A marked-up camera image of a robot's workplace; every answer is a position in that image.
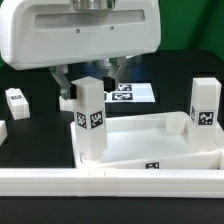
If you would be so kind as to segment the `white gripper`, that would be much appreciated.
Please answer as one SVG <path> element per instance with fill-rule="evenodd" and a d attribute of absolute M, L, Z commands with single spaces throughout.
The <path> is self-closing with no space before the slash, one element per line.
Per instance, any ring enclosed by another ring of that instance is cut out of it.
<path fill-rule="evenodd" d="M 118 88 L 127 60 L 161 42 L 159 0 L 3 0 L 0 56 L 17 70 L 50 67 L 64 100 L 77 98 L 66 64 L 109 59 L 104 90 Z"/>

